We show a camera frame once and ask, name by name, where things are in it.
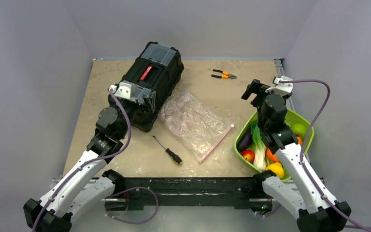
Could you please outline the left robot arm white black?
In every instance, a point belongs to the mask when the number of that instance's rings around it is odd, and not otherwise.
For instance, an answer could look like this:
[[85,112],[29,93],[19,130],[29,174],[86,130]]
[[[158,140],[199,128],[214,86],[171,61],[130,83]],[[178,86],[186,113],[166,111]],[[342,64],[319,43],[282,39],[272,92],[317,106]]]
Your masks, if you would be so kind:
[[138,104],[109,95],[109,107],[99,113],[94,136],[76,164],[40,199],[29,199],[23,206],[27,225],[33,232],[68,232],[81,214],[101,199],[128,198],[141,186],[127,187],[126,179],[107,170],[90,187],[96,173],[128,147],[131,122]]

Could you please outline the green bok choy toy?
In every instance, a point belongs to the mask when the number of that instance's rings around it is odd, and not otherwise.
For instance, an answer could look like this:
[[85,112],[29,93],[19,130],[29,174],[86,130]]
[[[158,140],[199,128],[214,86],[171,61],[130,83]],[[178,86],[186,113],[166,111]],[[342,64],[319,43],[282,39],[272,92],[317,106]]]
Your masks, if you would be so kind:
[[253,121],[251,123],[251,135],[254,144],[254,154],[255,158],[253,161],[253,165],[258,168],[260,171],[264,171],[266,169],[266,149],[267,147],[262,141],[260,129],[258,127],[258,121]]

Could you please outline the red apple toy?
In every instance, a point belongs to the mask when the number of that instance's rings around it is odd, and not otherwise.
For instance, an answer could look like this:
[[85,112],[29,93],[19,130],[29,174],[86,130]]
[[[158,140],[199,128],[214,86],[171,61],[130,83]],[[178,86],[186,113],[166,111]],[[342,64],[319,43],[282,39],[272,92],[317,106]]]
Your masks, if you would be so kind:
[[253,163],[255,160],[254,151],[247,149],[242,152],[242,157],[249,163]]

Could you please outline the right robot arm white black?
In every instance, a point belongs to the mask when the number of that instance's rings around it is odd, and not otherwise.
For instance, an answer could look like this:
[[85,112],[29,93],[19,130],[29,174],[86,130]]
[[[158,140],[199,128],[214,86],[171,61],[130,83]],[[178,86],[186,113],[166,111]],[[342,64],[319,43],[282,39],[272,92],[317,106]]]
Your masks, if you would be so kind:
[[286,100],[291,96],[294,81],[276,77],[274,86],[254,79],[242,99],[252,94],[251,104],[257,109],[257,126],[262,142],[276,155],[290,174],[298,191],[284,184],[271,171],[253,176],[252,191],[256,196],[274,198],[296,220],[301,232],[339,232],[349,222],[351,207],[339,202],[318,178],[304,156],[304,147],[285,123]]

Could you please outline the orange tangerine toy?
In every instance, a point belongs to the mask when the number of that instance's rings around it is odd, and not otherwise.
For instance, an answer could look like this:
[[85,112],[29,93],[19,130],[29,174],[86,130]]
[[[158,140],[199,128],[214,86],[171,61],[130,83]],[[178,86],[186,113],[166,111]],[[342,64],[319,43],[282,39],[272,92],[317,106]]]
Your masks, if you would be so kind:
[[279,162],[278,158],[271,152],[269,148],[266,149],[266,156],[269,160],[273,162]]

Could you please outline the clear zip top bag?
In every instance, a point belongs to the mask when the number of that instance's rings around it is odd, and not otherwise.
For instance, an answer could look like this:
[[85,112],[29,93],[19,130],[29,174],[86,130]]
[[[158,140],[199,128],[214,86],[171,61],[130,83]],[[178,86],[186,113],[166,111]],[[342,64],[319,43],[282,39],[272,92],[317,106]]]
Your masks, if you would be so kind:
[[158,118],[202,163],[234,128],[188,91],[175,93],[162,106]]

